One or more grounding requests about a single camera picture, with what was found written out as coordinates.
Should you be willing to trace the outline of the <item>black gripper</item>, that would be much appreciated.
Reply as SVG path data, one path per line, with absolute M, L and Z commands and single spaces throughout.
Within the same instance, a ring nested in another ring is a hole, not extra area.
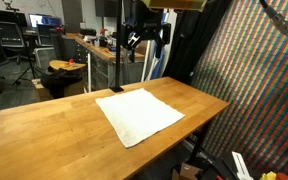
M 142 0 L 123 0 L 125 21 L 121 45 L 135 49 L 141 41 L 154 40 L 160 47 L 170 43 L 171 24 L 163 22 L 163 9 L 149 8 Z

